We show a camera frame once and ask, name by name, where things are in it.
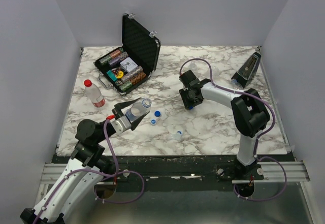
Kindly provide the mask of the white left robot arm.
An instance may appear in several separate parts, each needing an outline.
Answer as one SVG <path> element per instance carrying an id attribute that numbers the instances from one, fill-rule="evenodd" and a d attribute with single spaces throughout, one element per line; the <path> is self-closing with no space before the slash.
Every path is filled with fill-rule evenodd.
<path id="1" fill-rule="evenodd" d="M 67 165 L 53 187 L 33 207 L 22 211 L 24 223 L 64 223 L 91 188 L 99 181 L 114 179 L 119 165 L 114 152 L 112 159 L 103 156 L 100 143 L 114 134 L 135 130 L 150 112 L 151 100 L 138 98 L 114 106 L 112 119 L 95 122 L 84 119 L 77 126 L 77 144 Z"/>

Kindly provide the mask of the clear plastic bottle right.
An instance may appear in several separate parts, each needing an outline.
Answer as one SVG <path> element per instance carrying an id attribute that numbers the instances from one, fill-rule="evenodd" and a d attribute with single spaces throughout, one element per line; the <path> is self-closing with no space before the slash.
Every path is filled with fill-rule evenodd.
<path id="1" fill-rule="evenodd" d="M 214 76 L 218 76 L 220 74 L 220 70 L 216 66 L 212 66 L 212 72 L 213 72 Z"/>

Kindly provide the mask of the red bottle cap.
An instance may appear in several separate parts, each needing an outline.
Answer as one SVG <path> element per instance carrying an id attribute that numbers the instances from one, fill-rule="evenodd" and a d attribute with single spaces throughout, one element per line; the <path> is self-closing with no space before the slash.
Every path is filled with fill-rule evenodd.
<path id="1" fill-rule="evenodd" d="M 86 79 L 86 80 L 84 80 L 84 85 L 85 85 L 86 87 L 90 87 L 90 86 L 92 86 L 92 81 L 89 80 L 89 79 Z"/>

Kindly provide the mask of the red label plastic bottle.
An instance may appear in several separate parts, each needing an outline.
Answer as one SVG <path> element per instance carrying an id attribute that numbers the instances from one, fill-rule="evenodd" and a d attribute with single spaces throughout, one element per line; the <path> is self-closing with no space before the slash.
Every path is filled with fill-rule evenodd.
<path id="1" fill-rule="evenodd" d="M 92 83 L 90 87 L 85 86 L 85 93 L 95 107 L 100 108 L 104 106 L 105 99 L 100 89 L 95 84 Z"/>

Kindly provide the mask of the clear plastic bottle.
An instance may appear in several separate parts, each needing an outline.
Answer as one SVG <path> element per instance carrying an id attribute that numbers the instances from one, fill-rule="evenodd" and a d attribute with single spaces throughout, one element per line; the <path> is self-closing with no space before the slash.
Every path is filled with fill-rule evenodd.
<path id="1" fill-rule="evenodd" d="M 198 66 L 196 65 L 196 63 L 194 61 L 192 61 L 189 65 L 189 69 L 194 73 L 197 74 L 199 71 Z"/>
<path id="2" fill-rule="evenodd" d="M 220 74 L 220 70 L 216 66 L 212 66 L 212 72 L 213 72 L 214 76 L 218 76 Z"/>

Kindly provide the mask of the black metronome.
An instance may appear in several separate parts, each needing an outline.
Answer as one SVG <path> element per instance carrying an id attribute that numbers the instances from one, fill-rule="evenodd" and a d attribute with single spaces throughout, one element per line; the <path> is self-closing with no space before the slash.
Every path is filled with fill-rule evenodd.
<path id="1" fill-rule="evenodd" d="M 236 79 L 241 88 L 247 87 L 257 73 L 261 57 L 257 52 L 250 55 L 244 64 L 234 73 L 231 80 Z"/>

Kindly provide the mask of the clear plastic bottle left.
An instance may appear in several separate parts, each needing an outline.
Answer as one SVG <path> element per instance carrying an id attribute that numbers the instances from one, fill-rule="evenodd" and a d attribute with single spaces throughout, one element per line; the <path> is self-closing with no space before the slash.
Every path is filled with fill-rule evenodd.
<path id="1" fill-rule="evenodd" d="M 189 65 L 189 69 L 194 73 L 197 74 L 199 71 L 198 66 L 196 65 L 196 63 L 194 61 L 192 61 Z"/>

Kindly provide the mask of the black poker chip case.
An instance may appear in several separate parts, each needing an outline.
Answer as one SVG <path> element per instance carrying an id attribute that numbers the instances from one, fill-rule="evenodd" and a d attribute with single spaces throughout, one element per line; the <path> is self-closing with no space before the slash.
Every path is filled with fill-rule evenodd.
<path id="1" fill-rule="evenodd" d="M 94 65 L 111 85 L 125 95 L 148 80 L 156 70 L 161 41 L 133 14 L 122 17 L 122 46 L 98 58 Z"/>

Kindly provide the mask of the blue label pepsi bottle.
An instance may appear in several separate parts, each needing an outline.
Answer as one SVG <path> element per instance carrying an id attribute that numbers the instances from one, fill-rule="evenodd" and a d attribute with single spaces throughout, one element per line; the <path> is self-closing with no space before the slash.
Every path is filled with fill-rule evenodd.
<path id="1" fill-rule="evenodd" d="M 132 104 L 132 106 L 127 109 L 125 112 L 126 117 L 130 122 L 135 121 L 139 117 L 147 114 L 151 110 L 151 99 L 148 98 L 140 98 L 136 102 Z"/>

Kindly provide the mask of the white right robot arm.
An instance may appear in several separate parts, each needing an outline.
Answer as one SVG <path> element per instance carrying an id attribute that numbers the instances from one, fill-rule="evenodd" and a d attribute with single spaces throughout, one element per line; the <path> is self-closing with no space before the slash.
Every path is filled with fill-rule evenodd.
<path id="1" fill-rule="evenodd" d="M 199 80 L 188 70 L 179 77 L 183 88 L 179 90 L 185 109 L 191 110 L 203 100 L 217 102 L 230 108 L 237 130 L 240 132 L 238 164 L 234 165 L 234 175 L 245 179 L 252 173 L 257 151 L 256 139 L 270 120 L 266 105 L 255 89 L 230 92 L 228 88 L 218 88 L 210 79 Z"/>

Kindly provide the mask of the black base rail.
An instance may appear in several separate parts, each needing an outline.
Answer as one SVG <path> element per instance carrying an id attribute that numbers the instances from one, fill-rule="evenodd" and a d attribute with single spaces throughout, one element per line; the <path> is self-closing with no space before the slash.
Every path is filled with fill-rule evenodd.
<path id="1" fill-rule="evenodd" d="M 140 173 L 146 191 L 232 191 L 235 155 L 120 156 L 119 167 Z"/>

